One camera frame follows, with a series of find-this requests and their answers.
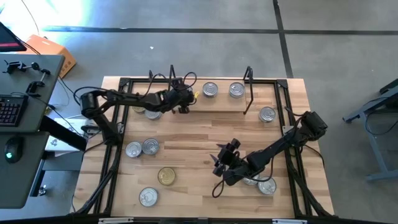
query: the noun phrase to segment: keyboard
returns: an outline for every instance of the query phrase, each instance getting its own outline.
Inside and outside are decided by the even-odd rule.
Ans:
[[[27,106],[28,96],[0,95],[0,126],[18,127]]]

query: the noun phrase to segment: wooden table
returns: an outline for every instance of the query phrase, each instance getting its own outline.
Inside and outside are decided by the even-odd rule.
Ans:
[[[103,88],[117,89],[120,77],[104,77]],[[293,111],[303,113],[310,110],[304,80],[288,79]],[[155,83],[151,91],[164,89],[165,85]],[[133,92],[144,93],[146,83],[134,84]],[[189,114],[165,113],[158,121],[151,121],[142,114],[129,110],[124,146],[116,184],[113,217],[213,217],[213,218],[292,218],[294,217],[289,181],[283,153],[274,161],[274,176],[277,190],[273,197],[261,195],[255,186],[238,182],[225,186],[220,198],[212,198],[211,191],[220,178],[212,174],[214,168],[210,154],[217,155],[216,143],[226,144],[232,138],[241,141],[241,156],[264,149],[281,137],[278,118],[271,123],[259,121],[258,112],[264,106],[277,111],[272,85],[253,86],[254,101],[247,115],[234,113]],[[246,85],[246,99],[250,100]],[[113,110],[106,112],[111,119]],[[155,156],[142,155],[132,159],[124,148],[131,141],[156,138],[160,150]],[[91,147],[102,141],[96,136],[89,141]],[[319,150],[317,142],[309,146]],[[98,185],[105,146],[85,154],[75,190],[74,204],[79,209]],[[333,213],[328,184],[321,159],[311,150],[302,153],[305,175],[309,189],[326,211]],[[163,186],[157,180],[162,167],[173,167],[177,175],[171,186]],[[270,168],[262,173],[269,174]],[[153,187],[159,192],[159,200],[154,207],[143,207],[139,203],[139,193],[145,187]],[[108,188],[104,191],[102,208],[106,204]],[[304,211],[301,191],[298,190],[300,208]]]

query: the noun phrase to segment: orange box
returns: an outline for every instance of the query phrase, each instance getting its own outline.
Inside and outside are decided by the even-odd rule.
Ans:
[[[76,60],[72,57],[69,51],[62,45],[59,45],[46,38],[39,37],[32,34],[26,41],[27,44],[36,49],[40,54],[44,55],[63,55],[65,61],[63,62],[61,72],[59,76],[63,78],[69,70],[76,65]],[[27,48],[24,52],[18,52],[19,54],[36,54],[31,49]]]

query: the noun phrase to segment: can lid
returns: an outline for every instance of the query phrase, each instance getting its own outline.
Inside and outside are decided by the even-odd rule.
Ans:
[[[161,112],[153,112],[153,111],[149,111],[149,110],[145,110],[145,116],[149,119],[157,119],[160,118],[162,116]]]
[[[207,96],[215,96],[218,92],[218,86],[215,83],[207,82],[203,85],[203,92]]]
[[[234,82],[229,86],[229,93],[232,97],[242,97],[244,93],[244,85],[239,82]]]
[[[129,157],[137,157],[139,154],[141,154],[142,149],[141,149],[141,144],[137,141],[130,142],[126,146],[126,154]]]
[[[263,109],[261,109],[260,117],[266,121],[272,121],[275,118],[275,111],[269,106],[266,106]]]
[[[157,174],[157,180],[163,185],[171,185],[175,180],[175,172],[170,167],[161,168]]]
[[[255,176],[252,177],[252,178],[258,180],[258,179],[260,178],[260,174],[257,174],[257,175],[255,175]],[[244,182],[245,184],[248,184],[248,185],[256,185],[256,184],[258,183],[258,182],[255,181],[255,180],[251,180],[251,179],[247,179],[247,178],[244,178],[244,179],[243,179],[243,182]]]
[[[149,138],[142,144],[142,150],[145,154],[154,155],[159,150],[159,143],[154,138]]]
[[[141,205],[145,207],[151,207],[154,206],[157,202],[157,191],[153,189],[152,187],[146,187],[143,190],[141,190],[141,193],[139,194],[139,201]]]
[[[266,180],[269,177],[261,177],[260,180]],[[273,178],[269,179],[267,182],[259,182],[259,190],[265,195],[273,195],[276,191],[276,183]]]
[[[133,106],[132,109],[133,109],[135,112],[138,112],[138,113],[142,113],[142,112],[145,111],[145,108],[140,107],[140,106]]]

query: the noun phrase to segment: concrete floor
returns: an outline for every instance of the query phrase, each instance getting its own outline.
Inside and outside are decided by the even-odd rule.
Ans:
[[[277,28],[272,0],[25,2],[41,27]],[[398,2],[393,0],[279,0],[279,6],[285,29],[398,30]],[[34,33],[28,13],[15,8],[17,3],[6,6],[0,19],[20,37]],[[256,77],[286,77],[278,34],[40,34],[77,59],[65,77],[71,89],[100,86],[104,75],[146,75],[149,69],[167,73],[171,63],[177,74],[193,70],[201,76],[237,77],[250,65]],[[345,124],[341,117],[397,78],[398,35],[286,35],[286,40],[293,76],[305,79],[312,110],[329,125],[319,143],[335,213],[397,223],[398,179],[365,181],[365,175],[379,171],[368,137],[358,121]],[[51,102],[66,100],[57,86]],[[71,101],[59,111],[72,116],[79,108]],[[28,199],[21,210],[0,210],[0,219],[68,213],[76,180],[76,173],[49,172],[44,183],[51,194]]]

